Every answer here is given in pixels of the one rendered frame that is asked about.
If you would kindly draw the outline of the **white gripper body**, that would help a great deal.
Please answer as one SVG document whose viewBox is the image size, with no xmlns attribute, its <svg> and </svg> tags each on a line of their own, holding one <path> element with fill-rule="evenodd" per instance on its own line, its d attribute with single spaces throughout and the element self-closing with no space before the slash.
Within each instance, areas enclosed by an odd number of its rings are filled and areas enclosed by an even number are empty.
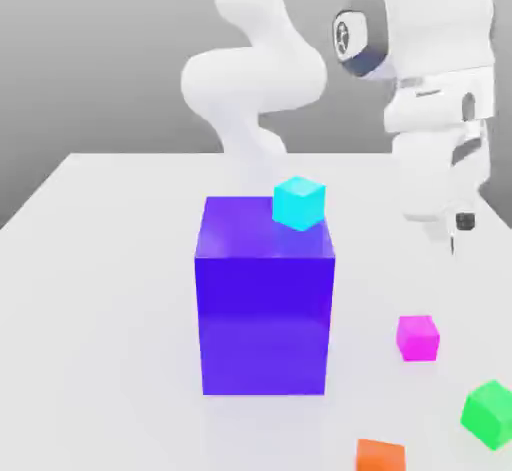
<svg viewBox="0 0 512 471">
<path fill-rule="evenodd" d="M 476 200 L 491 172 L 485 120 L 439 131 L 400 133 L 393 139 L 392 157 L 406 218 L 474 222 Z"/>
</svg>

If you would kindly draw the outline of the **small magenta cube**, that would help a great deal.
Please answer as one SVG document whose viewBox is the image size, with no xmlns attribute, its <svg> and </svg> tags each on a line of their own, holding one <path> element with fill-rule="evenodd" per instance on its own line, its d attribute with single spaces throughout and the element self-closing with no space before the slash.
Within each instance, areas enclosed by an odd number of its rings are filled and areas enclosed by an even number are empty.
<svg viewBox="0 0 512 471">
<path fill-rule="evenodd" d="M 406 362 L 437 359 L 440 333 L 431 316 L 400 316 L 396 343 Z"/>
</svg>

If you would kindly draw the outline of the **small green cube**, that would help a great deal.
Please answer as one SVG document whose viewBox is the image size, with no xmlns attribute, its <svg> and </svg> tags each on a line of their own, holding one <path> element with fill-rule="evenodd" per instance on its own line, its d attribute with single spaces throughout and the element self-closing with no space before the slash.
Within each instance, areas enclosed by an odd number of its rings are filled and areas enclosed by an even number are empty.
<svg viewBox="0 0 512 471">
<path fill-rule="evenodd" d="M 461 424 L 495 451 L 512 440 L 512 391 L 491 380 L 471 391 L 461 414 Z"/>
</svg>

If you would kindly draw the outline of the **small orange cube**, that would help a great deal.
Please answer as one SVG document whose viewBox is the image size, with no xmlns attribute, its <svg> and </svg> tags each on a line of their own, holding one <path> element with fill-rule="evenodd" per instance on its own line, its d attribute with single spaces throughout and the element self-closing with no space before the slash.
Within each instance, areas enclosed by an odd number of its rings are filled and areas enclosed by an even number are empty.
<svg viewBox="0 0 512 471">
<path fill-rule="evenodd" d="M 406 471 L 405 447 L 383 441 L 359 439 L 356 471 Z"/>
</svg>

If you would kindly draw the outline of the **large purple box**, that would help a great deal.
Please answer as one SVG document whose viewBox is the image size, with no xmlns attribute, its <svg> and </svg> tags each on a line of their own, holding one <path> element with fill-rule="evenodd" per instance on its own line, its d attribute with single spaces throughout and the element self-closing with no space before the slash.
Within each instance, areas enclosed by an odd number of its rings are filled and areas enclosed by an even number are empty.
<svg viewBox="0 0 512 471">
<path fill-rule="evenodd" d="M 296 231 L 269 197 L 207 197 L 194 256 L 202 389 L 325 391 L 335 253 L 326 222 Z"/>
</svg>

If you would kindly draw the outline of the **small cyan cube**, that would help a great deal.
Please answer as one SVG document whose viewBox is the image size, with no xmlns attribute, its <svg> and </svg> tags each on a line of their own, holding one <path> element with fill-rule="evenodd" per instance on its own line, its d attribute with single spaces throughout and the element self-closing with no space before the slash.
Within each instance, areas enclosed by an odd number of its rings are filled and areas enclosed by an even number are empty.
<svg viewBox="0 0 512 471">
<path fill-rule="evenodd" d="M 326 186 L 295 176 L 274 187 L 272 219 L 296 231 L 306 231 L 325 218 Z"/>
</svg>

